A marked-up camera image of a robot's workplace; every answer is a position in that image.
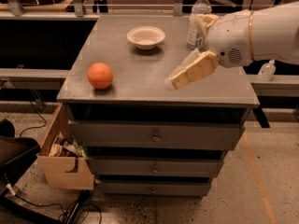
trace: orange line on floor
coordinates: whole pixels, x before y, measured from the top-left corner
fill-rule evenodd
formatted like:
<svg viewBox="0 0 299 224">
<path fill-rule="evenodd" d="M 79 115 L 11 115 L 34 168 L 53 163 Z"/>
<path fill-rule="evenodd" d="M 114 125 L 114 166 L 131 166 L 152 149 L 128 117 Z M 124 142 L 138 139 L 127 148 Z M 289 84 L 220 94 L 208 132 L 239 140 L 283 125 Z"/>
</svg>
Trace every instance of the orange line on floor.
<svg viewBox="0 0 299 224">
<path fill-rule="evenodd" d="M 268 215 L 268 217 L 270 219 L 270 223 L 271 224 L 277 224 L 278 222 L 277 222 L 277 220 L 275 218 L 272 205 L 269 202 L 267 193 L 265 191 L 265 187 L 264 187 L 264 184 L 263 184 L 263 181 L 262 181 L 261 173 L 260 173 L 260 170 L 259 170 L 258 165 L 256 163 L 256 160 L 254 159 L 254 156 L 253 156 L 253 153 L 252 153 L 252 149 L 250 147 L 250 144 L 249 144 L 246 132 L 243 133 L 242 139 L 243 139 L 243 141 L 245 143 L 245 149 L 246 149 L 246 151 L 247 151 L 247 153 L 249 155 L 249 161 L 250 161 L 251 167 L 253 169 L 253 173 L 255 174 L 255 178 L 256 178 L 256 181 L 258 183 L 260 192 L 262 194 L 263 204 L 264 204 L 265 210 L 267 212 L 267 215 Z"/>
</svg>

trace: orange ball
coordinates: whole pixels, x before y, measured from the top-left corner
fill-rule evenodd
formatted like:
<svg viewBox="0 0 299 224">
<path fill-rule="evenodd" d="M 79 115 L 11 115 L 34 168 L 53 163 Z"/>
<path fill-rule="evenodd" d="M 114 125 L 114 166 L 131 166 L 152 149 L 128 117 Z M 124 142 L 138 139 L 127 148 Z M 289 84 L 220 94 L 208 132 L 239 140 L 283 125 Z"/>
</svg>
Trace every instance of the orange ball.
<svg viewBox="0 0 299 224">
<path fill-rule="evenodd" d="M 94 63 L 87 71 L 87 78 L 93 87 L 102 90 L 111 85 L 113 72 L 105 63 Z"/>
</svg>

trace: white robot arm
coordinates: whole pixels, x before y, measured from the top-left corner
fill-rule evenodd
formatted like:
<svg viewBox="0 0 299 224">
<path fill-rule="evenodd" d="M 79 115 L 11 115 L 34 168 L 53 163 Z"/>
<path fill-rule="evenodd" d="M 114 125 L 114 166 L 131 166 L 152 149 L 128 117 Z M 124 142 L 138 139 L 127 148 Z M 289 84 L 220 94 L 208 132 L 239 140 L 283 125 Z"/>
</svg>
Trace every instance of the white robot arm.
<svg viewBox="0 0 299 224">
<path fill-rule="evenodd" d="M 185 59 L 187 62 L 165 80 L 169 90 L 213 74 L 218 65 L 247 66 L 261 60 L 299 64 L 299 2 L 258 11 L 242 10 L 214 20 L 206 27 L 208 51 L 193 51 L 189 57 L 197 54 L 196 59 Z M 205 29 L 203 21 L 197 24 L 198 29 Z"/>
</svg>

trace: bowl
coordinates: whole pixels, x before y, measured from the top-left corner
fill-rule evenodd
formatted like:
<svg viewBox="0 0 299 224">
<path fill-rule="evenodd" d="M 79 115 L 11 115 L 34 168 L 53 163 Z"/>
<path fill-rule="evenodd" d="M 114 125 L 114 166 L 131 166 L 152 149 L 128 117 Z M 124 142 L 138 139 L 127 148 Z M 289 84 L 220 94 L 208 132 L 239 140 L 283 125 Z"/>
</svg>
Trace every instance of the bowl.
<svg viewBox="0 0 299 224">
<path fill-rule="evenodd" d="M 164 41 L 165 33 L 161 29 L 152 26 L 140 26 L 130 30 L 127 39 L 138 49 L 154 49 Z"/>
</svg>

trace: concrete floor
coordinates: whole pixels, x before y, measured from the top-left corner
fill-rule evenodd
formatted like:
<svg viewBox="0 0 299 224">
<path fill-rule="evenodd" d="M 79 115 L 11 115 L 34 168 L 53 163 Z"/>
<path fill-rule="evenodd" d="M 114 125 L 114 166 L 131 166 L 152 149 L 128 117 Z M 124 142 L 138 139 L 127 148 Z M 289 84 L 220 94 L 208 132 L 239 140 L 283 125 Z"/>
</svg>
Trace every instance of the concrete floor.
<svg viewBox="0 0 299 224">
<path fill-rule="evenodd" d="M 51 119 L 56 104 L 48 104 L 42 116 Z M 299 123 L 293 110 L 265 110 L 271 128 L 262 129 L 253 115 L 236 149 L 230 151 L 206 197 L 171 198 L 103 195 L 92 192 L 88 203 L 99 207 L 102 223 L 299 223 Z M 12 121 L 16 136 L 28 127 L 40 126 L 42 119 L 29 103 L 1 103 L 0 119 Z M 26 131 L 23 136 L 38 139 L 45 128 Z M 64 208 L 76 200 L 78 192 L 51 189 L 37 161 L 16 185 L 19 195 L 36 204 L 61 203 Z M 13 200 L 21 205 L 29 204 Z M 49 217 L 58 218 L 58 206 L 30 207 Z M 77 223 L 99 223 L 99 214 L 87 209 Z M 28 223 L 0 207 L 1 223 Z"/>
</svg>

